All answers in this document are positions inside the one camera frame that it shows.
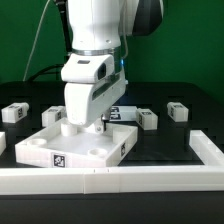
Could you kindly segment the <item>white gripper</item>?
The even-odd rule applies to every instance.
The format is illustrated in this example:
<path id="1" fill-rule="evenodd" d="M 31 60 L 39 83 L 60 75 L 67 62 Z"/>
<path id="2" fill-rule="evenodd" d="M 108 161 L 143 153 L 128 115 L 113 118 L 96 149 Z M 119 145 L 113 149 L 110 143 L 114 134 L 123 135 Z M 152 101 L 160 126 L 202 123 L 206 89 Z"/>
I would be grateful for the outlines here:
<path id="1" fill-rule="evenodd" d="M 89 127 L 91 132 L 102 134 L 101 115 L 125 93 L 124 70 L 96 84 L 67 83 L 64 89 L 67 118 L 70 123 Z"/>

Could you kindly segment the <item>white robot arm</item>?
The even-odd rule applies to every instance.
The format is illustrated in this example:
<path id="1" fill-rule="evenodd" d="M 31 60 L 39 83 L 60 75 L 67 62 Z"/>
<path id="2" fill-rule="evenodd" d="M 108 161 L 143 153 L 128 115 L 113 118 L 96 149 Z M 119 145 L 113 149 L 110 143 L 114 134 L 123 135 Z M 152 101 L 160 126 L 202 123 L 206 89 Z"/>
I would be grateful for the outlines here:
<path id="1" fill-rule="evenodd" d="M 125 93 L 126 37 L 146 36 L 163 20 L 163 0 L 55 0 L 73 33 L 61 70 L 67 118 L 73 125 L 106 129 L 111 106 Z"/>

